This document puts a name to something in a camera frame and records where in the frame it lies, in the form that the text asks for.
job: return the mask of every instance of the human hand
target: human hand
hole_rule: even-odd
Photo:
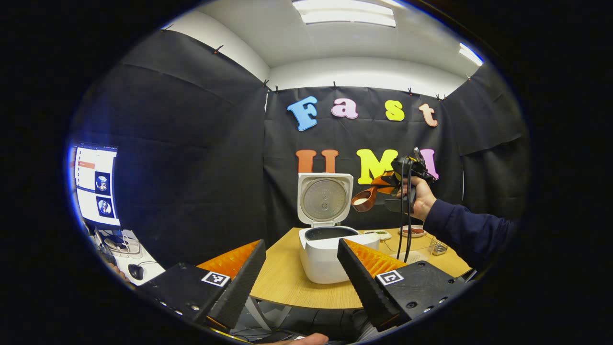
[[[402,196],[405,196],[409,186],[407,178],[404,178],[404,189],[402,190]],[[430,190],[430,186],[428,186],[428,182],[424,179],[421,179],[417,176],[411,176],[411,185],[415,188],[415,204],[413,205],[413,213],[411,213],[411,217],[417,218],[422,222],[425,221],[428,213],[430,212],[430,208],[436,201],[434,194]],[[400,191],[396,194],[396,198],[400,198]]]
[[[130,279],[128,279],[128,277],[126,277],[126,275],[119,270],[119,267],[113,265],[112,263],[108,262],[107,263],[109,265],[109,268],[111,269],[111,271],[115,272],[117,275],[119,275],[119,277],[121,277],[125,282],[130,282]]]
[[[328,342],[328,337],[321,333],[313,333],[310,336],[298,340],[277,341],[275,343],[266,343],[261,345],[324,345]]]

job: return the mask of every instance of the computer monitor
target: computer monitor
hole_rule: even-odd
[[[112,145],[72,142],[69,147],[73,207],[99,230],[121,230],[115,199],[115,160]]]

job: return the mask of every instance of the wooden table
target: wooden table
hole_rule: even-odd
[[[292,228],[266,250],[266,261],[251,289],[251,297],[290,307],[313,309],[362,308],[360,298],[357,296],[351,281],[336,284],[316,284],[308,280],[300,261],[299,230],[300,228]],[[379,251],[385,254],[395,254],[398,250],[400,238],[398,228],[386,230],[392,235],[392,238],[385,241],[386,243],[381,241]],[[443,255],[430,255],[427,249],[430,247],[432,238],[433,236],[429,233],[419,238],[413,238],[410,253],[416,251],[426,256],[429,263],[454,277],[458,277],[470,269],[451,248]],[[402,240],[402,252],[406,248],[406,240],[406,237]]]

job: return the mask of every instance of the sleeve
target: sleeve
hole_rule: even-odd
[[[512,238],[515,225],[437,199],[426,217],[424,230],[453,248],[468,266],[480,270]]]

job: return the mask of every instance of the blue letter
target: blue letter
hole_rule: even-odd
[[[313,106],[313,104],[316,104],[316,103],[317,103],[317,98],[313,96],[309,96],[287,107],[287,109],[293,112],[294,116],[296,116],[296,120],[298,120],[298,130],[299,131],[302,132],[303,130],[307,130],[317,125],[317,120],[309,117],[309,115],[317,116],[317,110],[315,110],[315,107]]]

